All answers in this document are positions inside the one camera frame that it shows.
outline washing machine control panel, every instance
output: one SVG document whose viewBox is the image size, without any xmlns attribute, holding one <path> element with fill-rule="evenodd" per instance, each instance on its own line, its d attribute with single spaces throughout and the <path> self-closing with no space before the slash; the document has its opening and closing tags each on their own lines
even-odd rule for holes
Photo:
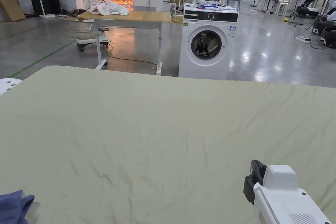
<svg viewBox="0 0 336 224">
<path fill-rule="evenodd" d="M 186 10 L 184 12 L 184 18 L 222 22 L 237 22 L 238 13 Z"/>
</svg>

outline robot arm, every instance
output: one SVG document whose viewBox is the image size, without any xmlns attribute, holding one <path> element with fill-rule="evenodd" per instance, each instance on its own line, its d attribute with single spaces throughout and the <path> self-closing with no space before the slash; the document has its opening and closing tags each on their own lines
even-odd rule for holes
<svg viewBox="0 0 336 224">
<path fill-rule="evenodd" d="M 289 166 L 265 166 L 253 160 L 243 192 L 253 204 L 258 224 L 331 224 L 309 195 L 297 187 L 296 173 Z"/>
</svg>

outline white cloth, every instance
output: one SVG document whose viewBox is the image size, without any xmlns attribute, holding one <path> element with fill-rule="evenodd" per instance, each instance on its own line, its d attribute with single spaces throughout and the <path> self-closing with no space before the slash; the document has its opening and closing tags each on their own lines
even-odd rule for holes
<svg viewBox="0 0 336 224">
<path fill-rule="evenodd" d="M 101 0 L 89 9 L 92 14 L 107 15 L 123 15 L 126 16 L 129 11 L 119 4 L 116 4 L 110 0 Z"/>
</svg>

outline washing machine door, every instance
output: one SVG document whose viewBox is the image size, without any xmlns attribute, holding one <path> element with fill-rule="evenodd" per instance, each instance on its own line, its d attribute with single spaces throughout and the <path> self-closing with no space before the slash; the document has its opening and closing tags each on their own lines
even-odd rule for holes
<svg viewBox="0 0 336 224">
<path fill-rule="evenodd" d="M 225 57 L 227 38 L 223 26 L 201 26 L 188 37 L 188 57 L 197 65 L 211 66 Z"/>
</svg>

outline power strip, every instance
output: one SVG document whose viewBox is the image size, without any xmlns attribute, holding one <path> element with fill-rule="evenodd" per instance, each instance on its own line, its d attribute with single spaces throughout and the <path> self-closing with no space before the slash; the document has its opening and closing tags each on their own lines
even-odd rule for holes
<svg viewBox="0 0 336 224">
<path fill-rule="evenodd" d="M 305 43 L 305 44 L 309 44 L 310 43 L 310 39 L 307 38 L 307 37 L 304 37 L 304 36 L 298 36 L 298 37 L 295 37 L 295 39 L 297 41 L 300 41 L 300 42 Z"/>
</svg>

